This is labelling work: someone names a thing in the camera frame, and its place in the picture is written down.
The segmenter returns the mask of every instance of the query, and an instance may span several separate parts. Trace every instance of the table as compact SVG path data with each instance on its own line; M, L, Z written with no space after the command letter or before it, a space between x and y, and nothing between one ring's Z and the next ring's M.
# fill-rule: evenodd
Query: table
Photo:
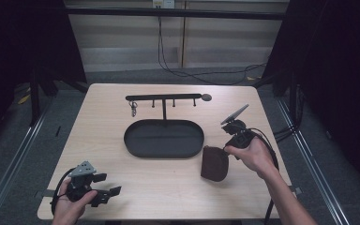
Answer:
M132 156L126 149L124 134L134 122L162 119L161 102L138 101L137 114L131 116L126 96L200 93L211 101L176 100L167 102L168 119L186 119L204 132L204 145L223 147L231 137L220 122L245 104L238 116L248 128L266 134L277 152L280 172L291 184L258 93L253 87L214 85L163 85L97 83L90 86L68 137L48 189L55 189L61 176L84 160L107 180L92 188L122 186L120 195L97 208L87 206L82 218L92 220L139 219L244 219L264 218L270 196L266 185L242 161L230 157L227 177L221 182L200 176L202 151L191 158L159 159ZM50 201L43 198L37 211L41 219L52 219ZM274 209L271 218L278 218Z

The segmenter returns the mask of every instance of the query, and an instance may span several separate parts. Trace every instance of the white wall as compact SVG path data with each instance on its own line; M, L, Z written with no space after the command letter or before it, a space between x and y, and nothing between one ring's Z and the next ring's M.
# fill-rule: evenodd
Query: white wall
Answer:
M152 0L67 0L66 4L151 8ZM285 12L287 6L287 0L175 1L176 8L203 10ZM69 15L69 18L86 72L159 68L157 17ZM170 68L264 63L279 27L279 21L162 18L165 59Z

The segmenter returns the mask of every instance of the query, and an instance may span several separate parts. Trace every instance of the aluminum rail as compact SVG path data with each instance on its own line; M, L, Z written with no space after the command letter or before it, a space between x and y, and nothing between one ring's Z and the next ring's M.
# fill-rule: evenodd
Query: aluminum rail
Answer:
M277 103L279 105L279 108L281 109L282 115L286 120L286 123L288 124L288 127L291 128L293 126L293 121L289 115L288 106L282 98L279 98ZM349 225L350 222L347 219L341 207L341 204L338 202L338 198L327 183L326 178L323 175L323 172L321 171L317 161L315 160L314 155L309 149L308 144L303 137L301 131L297 129L294 132L293 137L336 224Z
M46 112L49 110L52 102L53 98L51 97L39 119L32 127L28 129L24 139L22 140L22 143L20 144L19 149L16 152L16 155L8 165L7 170L0 181L0 207L2 206L2 203L8 195L8 192L14 182L14 179L16 178L16 175L19 173L19 170L23 165L23 162L29 152L29 149L31 148L32 143L34 142L34 139L39 133L39 130L45 119Z

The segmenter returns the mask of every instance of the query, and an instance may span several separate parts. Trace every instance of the brown sponge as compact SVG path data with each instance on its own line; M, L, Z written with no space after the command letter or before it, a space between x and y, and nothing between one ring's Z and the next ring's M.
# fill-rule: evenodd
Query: brown sponge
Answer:
M222 181L229 170L228 154L221 148L205 146L202 152L201 177L212 181Z

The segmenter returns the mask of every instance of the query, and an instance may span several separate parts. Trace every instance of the black curtain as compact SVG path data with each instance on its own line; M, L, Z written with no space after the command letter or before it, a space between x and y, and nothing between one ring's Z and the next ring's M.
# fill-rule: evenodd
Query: black curtain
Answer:
M263 77L282 95L300 85L346 158L360 172L360 1L291 1Z
M41 14L31 6L63 7L62 0L0 0L0 120L13 100L14 88L53 80L86 82L82 59L68 15Z

